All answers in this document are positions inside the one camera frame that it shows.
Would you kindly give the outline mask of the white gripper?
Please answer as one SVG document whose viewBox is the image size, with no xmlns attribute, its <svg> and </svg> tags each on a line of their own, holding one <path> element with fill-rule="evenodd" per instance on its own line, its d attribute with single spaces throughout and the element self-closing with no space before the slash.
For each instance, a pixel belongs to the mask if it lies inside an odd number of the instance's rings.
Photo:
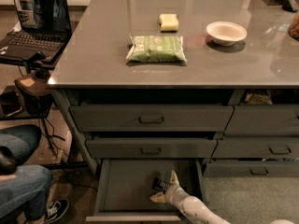
<svg viewBox="0 0 299 224">
<path fill-rule="evenodd" d="M 176 208 L 184 208 L 189 194 L 179 185 L 178 176 L 174 170 L 171 171 L 170 186 L 166 193 L 162 191 L 149 196 L 154 203 L 170 203 Z"/>
</svg>

